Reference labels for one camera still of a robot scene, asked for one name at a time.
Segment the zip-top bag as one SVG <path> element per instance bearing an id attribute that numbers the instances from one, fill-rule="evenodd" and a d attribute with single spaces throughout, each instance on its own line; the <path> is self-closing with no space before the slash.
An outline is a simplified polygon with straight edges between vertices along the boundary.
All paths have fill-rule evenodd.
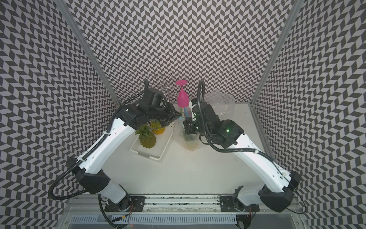
<path id="1" fill-rule="evenodd" d="M 179 118 L 179 127 L 181 128 L 180 130 L 180 137 L 183 138 L 184 140 L 184 145 L 185 148 L 189 151 L 195 151 L 198 149 L 199 147 L 199 135 L 198 134 L 191 134 L 188 135 L 185 132 L 185 125 L 184 125 L 184 121 L 189 118 L 192 117 L 192 113 L 191 113 L 191 109 L 190 107 L 184 107 L 184 108 L 180 108 L 180 112 L 181 112 L 181 117 Z"/>
<path id="2" fill-rule="evenodd" d="M 231 119 L 234 115 L 234 96 L 215 90 L 205 95 L 205 102 L 210 104 L 221 119 Z"/>

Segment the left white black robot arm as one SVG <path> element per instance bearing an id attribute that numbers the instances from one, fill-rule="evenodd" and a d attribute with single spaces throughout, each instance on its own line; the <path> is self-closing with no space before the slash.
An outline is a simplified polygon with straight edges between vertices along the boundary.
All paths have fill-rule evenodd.
<path id="1" fill-rule="evenodd" d="M 120 210 L 127 209 L 130 204 L 127 191 L 111 181 L 104 173 L 103 165 L 119 145 L 141 126 L 158 121 L 165 127 L 179 117 L 180 113 L 167 101 L 163 92 L 150 88 L 149 81 L 145 79 L 144 90 L 129 98 L 116 110 L 101 137 L 82 155 L 68 159 L 68 170 L 51 184 L 48 197 L 52 200 L 65 200 L 88 192 L 106 197 Z M 55 195 L 54 189 L 69 173 L 75 175 L 84 189 L 67 196 Z"/>

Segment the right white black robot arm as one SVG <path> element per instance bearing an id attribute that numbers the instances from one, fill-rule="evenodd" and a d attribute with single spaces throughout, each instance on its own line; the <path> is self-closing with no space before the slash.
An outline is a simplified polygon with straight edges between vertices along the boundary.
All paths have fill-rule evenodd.
<path id="1" fill-rule="evenodd" d="M 199 134 L 215 151 L 236 155 L 263 181 L 258 187 L 238 187 L 232 196 L 235 208 L 244 211 L 251 205 L 264 204 L 275 212 L 288 210 L 294 197 L 299 195 L 297 187 L 301 175 L 275 163 L 236 122 L 220 120 L 212 106 L 204 101 L 204 96 L 205 82 L 200 81 L 197 97 L 190 102 L 192 117 L 184 121 L 186 134 Z"/>

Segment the yellow toy pineapple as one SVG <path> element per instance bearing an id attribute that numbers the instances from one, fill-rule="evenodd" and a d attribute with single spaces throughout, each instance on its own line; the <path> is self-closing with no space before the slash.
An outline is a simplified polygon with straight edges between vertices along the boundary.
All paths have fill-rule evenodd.
<path id="1" fill-rule="evenodd" d="M 161 135 L 165 131 L 165 127 L 159 121 L 152 121 L 150 123 L 150 129 L 155 135 Z"/>

